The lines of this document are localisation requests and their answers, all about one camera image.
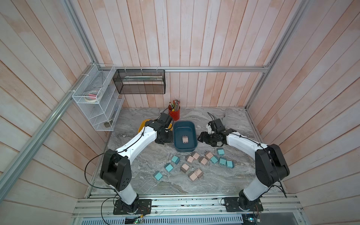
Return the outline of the dark teal plastic bin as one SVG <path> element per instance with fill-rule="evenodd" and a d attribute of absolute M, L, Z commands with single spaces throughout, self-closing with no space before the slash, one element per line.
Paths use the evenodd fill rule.
<path fill-rule="evenodd" d="M 198 142 L 194 123 L 177 121 L 173 127 L 173 140 L 178 152 L 193 152 Z"/>

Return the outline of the yellow plastic bin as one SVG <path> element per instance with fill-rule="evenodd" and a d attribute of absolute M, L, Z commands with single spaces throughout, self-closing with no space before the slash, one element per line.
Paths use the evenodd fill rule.
<path fill-rule="evenodd" d="M 146 127 L 149 123 L 149 121 L 151 121 L 151 119 L 147 119 L 147 120 L 144 120 L 142 123 L 141 123 L 141 125 L 140 125 L 140 127 L 139 127 L 139 129 L 138 129 L 138 133 L 140 133 L 140 132 L 142 132 L 142 130 L 144 129 L 144 127 Z"/>

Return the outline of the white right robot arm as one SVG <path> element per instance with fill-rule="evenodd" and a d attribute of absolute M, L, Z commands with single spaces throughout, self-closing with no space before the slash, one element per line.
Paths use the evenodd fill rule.
<path fill-rule="evenodd" d="M 210 121 L 207 131 L 198 137 L 199 142 L 217 147 L 218 143 L 232 146 L 255 160 L 256 176 L 239 193 L 240 203 L 255 203 L 275 183 L 281 182 L 290 174 L 285 157 L 276 144 L 267 145 L 241 135 L 236 130 L 226 129 L 221 119 Z"/>

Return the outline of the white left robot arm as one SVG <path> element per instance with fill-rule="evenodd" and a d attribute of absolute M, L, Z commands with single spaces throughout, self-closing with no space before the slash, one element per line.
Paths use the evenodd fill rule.
<path fill-rule="evenodd" d="M 157 119 L 147 121 L 142 130 L 125 145 L 105 152 L 100 178 L 119 194 L 125 205 L 134 204 L 138 197 L 130 184 L 133 161 L 150 143 L 173 141 L 173 132 L 169 128 L 172 121 L 172 117 L 163 112 Z"/>

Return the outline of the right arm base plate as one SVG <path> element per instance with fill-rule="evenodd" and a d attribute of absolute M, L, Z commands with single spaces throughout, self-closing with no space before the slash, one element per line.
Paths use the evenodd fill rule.
<path fill-rule="evenodd" d="M 227 212 L 262 212 L 263 205 L 260 199 L 249 201 L 246 197 L 225 197 L 221 204 Z"/>

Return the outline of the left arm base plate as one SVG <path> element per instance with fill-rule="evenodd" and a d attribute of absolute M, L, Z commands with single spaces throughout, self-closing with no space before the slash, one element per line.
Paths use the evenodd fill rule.
<path fill-rule="evenodd" d="M 114 215 L 142 214 L 145 216 L 150 214 L 151 210 L 152 210 L 151 199 L 136 199 L 131 205 L 125 204 L 122 200 L 117 200 L 115 202 L 113 214 Z"/>

